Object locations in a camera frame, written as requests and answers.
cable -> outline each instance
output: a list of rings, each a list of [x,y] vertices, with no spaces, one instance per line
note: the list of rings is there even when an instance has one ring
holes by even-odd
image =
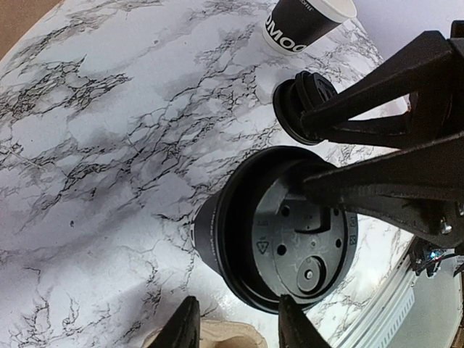
[[[459,266],[459,268],[457,270],[455,270],[455,272],[453,273],[453,277],[457,276],[463,270],[464,270],[464,263],[461,266]]]
[[[434,265],[434,264],[436,264],[436,263],[438,263],[438,262],[441,262],[441,261],[443,261],[443,260],[446,260],[446,259],[451,259],[452,257],[456,257],[456,256],[457,256],[456,254],[448,254],[448,255],[442,256],[442,257],[440,257],[440,258],[433,259],[433,260],[431,260],[431,261],[426,262],[424,265],[422,265],[420,268],[418,268],[418,269],[416,270],[416,272],[419,272],[419,273],[420,273],[420,272],[422,272],[423,270],[425,270],[425,269],[426,269],[427,267],[429,267],[429,266],[432,266],[432,265]]]

marble table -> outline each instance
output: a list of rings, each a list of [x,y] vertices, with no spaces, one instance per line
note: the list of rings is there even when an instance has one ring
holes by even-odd
[[[189,240],[205,199],[259,149],[296,145],[273,89],[301,70],[338,90],[381,63],[361,24],[284,56],[266,0],[65,0],[0,62],[0,347],[140,347],[187,295],[207,318],[277,317],[240,302]],[[405,110],[403,100],[366,117]],[[324,142],[335,165],[385,152]],[[357,320],[411,235],[360,217],[348,276],[309,318],[330,342]]]

circular hole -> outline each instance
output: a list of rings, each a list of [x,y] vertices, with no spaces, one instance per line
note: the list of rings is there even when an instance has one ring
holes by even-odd
[[[280,255],[280,256],[283,256],[285,255],[285,253],[287,252],[287,247],[283,244],[279,245],[277,247],[277,253]]]
[[[282,216],[284,216],[285,218],[286,218],[287,216],[290,215],[290,208],[289,208],[288,205],[286,205],[285,207],[282,208],[281,214],[282,214]]]
[[[313,276],[314,276],[314,273],[311,270],[307,270],[306,272],[304,272],[304,277],[307,280],[310,280]]]

paper coffee cup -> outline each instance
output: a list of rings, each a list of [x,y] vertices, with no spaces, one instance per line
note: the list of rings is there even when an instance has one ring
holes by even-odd
[[[276,51],[296,54],[356,15],[352,0],[280,0],[263,34]]]

metal bolt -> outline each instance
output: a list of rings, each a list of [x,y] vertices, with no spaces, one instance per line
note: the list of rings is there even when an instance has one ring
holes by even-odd
[[[312,276],[314,275],[314,273],[311,271],[311,270],[307,270],[306,272],[304,272],[304,277],[307,279],[307,280],[310,280],[312,278]]]
[[[457,205],[457,213],[459,216],[464,216],[464,203],[456,203]]]
[[[452,226],[448,225],[447,219],[445,217],[442,217],[440,220],[440,232],[442,234],[448,234],[452,231]]]

